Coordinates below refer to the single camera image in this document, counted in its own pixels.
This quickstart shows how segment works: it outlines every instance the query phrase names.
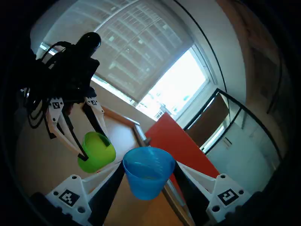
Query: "black cable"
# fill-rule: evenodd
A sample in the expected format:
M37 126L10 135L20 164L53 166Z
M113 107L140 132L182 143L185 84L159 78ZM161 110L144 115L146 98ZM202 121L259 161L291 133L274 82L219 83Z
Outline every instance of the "black cable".
M269 114L270 111L272 110L272 107L273 107L273 105L274 105L274 103L276 101L276 98L279 95L280 85L281 85L281 81L282 81L282 57L281 57L280 50L279 50L278 55L279 55L279 80L278 80L276 91L275 91L275 93L274 93L274 95L272 97L272 100L270 102L269 108L266 111L267 114Z
M44 53L44 55L42 56L42 58L40 59L40 61L42 61L42 60L45 58L45 56L47 55L47 53L48 53L53 47L55 47L55 46L63 46L64 49L61 50L60 52L58 52L58 53L61 53L61 52L63 52L63 51L66 49L66 47L70 47L71 45L72 45L71 43L66 42L66 41L59 41L59 42L53 44L53 45L50 46L50 47L48 48L48 50ZM42 123L43 119L45 118L45 113L46 113L46 110L47 110L48 105L50 104L51 98L49 98L48 100L46 100L46 99L36 99L36 98L32 98L32 102L31 102L31 103L28 103L28 100L29 100L30 96L31 96L31 95L34 95L34 94L33 94L33 91L31 91L31 92L29 93L29 96L27 97L28 90L29 90L29 88L27 88L27 89L26 89L26 92L25 92L25 96L24 96L24 106L25 106L26 109L27 109L27 119L28 119L28 123L29 123L30 127L33 128L33 129L36 129L36 128L39 127L39 125ZM38 112L35 116L32 116L32 109L36 109L37 106L38 106L41 102L42 102L42 106L41 106L39 112ZM31 120L36 120L36 119L39 118L39 117L40 117L40 119L39 119L39 121L37 122L37 124L33 125Z
M67 42L67 41L58 41L57 43L53 44L52 46L50 46L48 48L48 50L43 54L42 58L41 58L41 61L43 61L43 59L46 57L47 53L52 50L55 46L62 46L62 47L70 47L72 46L71 43Z

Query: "plastic cup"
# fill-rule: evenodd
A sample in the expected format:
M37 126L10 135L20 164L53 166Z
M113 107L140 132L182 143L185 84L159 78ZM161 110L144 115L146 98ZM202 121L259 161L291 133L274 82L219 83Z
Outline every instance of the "plastic cup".
M157 197L175 168L168 152L153 147L132 149L122 162L130 189L141 200Z
M78 165L87 173L97 172L116 158L115 149L109 139L94 131L85 135L82 147L89 158L87 161L78 158Z

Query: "robotic arm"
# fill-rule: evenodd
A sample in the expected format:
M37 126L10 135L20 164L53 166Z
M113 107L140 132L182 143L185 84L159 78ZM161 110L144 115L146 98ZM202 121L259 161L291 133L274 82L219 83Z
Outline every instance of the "robotic arm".
M83 161L88 156L73 132L67 111L73 104L81 104L95 131L109 139L103 119L104 111L96 99L94 89L90 87L91 78L99 66L99 61L91 56L100 44L100 36L90 32L83 35L76 45L61 41L51 46L48 51L55 46L64 49L44 64L42 84L28 84L24 97L30 126L37 128L44 120L50 138L57 137ZM42 62L47 52L38 59L39 62ZM32 116L38 106L41 106L40 110L36 116ZM38 118L38 123L33 125L32 120Z

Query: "wooden table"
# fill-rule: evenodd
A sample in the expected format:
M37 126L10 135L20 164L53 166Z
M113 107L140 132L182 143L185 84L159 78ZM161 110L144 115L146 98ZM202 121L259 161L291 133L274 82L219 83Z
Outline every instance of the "wooden table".
M145 136L139 123L103 108L107 130L116 150L116 159L110 164L112 165L121 161L129 150L144 145ZM74 107L70 119L79 140L86 132L93 131L78 107ZM77 174L81 178L91 175L79 168L75 154L57 139L49 139L44 124L33 130L28 123L25 124L17 143L16 174L28 196L38 191L48 194L71 174ZM105 226L183 225L183 217L188 219L185 212L168 188L164 189L164 194L168 196L169 202L162 192L153 200L139 200L131 193L124 176L105 220ZM187 219L186 222L191 225L191 221Z

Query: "white wall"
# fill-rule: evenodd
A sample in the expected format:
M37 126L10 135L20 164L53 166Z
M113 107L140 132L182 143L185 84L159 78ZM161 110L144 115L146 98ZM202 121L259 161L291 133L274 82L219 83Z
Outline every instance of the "white wall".
M257 124L257 122L246 114L241 123L241 128L246 136L248 136L260 149L263 157L266 159L267 163L272 169L276 169L279 164L279 158L276 149L269 139L264 130Z
M232 142L229 148L223 142L225 137ZM262 191L273 170L259 147L235 123L223 139L207 154L208 159L220 173L229 175L250 193Z

